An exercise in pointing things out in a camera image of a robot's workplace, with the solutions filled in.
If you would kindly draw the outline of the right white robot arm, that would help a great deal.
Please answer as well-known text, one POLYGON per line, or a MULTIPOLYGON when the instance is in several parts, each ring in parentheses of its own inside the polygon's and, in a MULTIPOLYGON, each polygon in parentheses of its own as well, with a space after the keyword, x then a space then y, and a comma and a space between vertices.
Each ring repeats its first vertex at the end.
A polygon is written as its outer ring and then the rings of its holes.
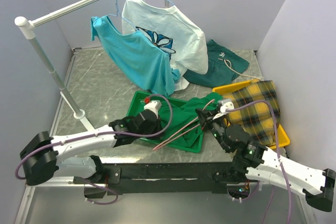
POLYGON ((317 210, 331 212, 335 171, 314 169, 278 155, 253 141, 239 124, 226 125, 217 109, 195 110, 202 129, 210 131, 226 153, 234 153, 229 176, 236 181, 257 180, 286 189, 317 210))

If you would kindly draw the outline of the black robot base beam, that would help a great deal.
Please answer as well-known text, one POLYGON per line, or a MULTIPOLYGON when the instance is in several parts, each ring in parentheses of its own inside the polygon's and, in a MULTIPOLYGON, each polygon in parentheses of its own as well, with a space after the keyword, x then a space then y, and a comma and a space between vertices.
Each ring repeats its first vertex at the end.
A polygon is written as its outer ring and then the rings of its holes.
POLYGON ((90 179, 118 195, 136 193, 227 193, 228 185, 248 181, 246 168, 235 162, 106 163, 103 174, 90 179))

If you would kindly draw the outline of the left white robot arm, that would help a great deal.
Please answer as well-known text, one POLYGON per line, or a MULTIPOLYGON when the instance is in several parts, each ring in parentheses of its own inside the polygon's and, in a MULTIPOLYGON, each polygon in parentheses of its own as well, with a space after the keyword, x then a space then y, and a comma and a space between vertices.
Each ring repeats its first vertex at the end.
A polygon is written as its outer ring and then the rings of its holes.
POLYGON ((93 131, 72 135, 51 136, 40 132, 20 153, 29 186, 40 185, 54 176, 76 176, 98 183, 104 178, 104 168, 99 158, 82 161, 76 155, 100 148, 114 148, 132 144, 142 137, 159 136, 162 133, 158 112, 145 109, 136 116, 114 120, 93 131))

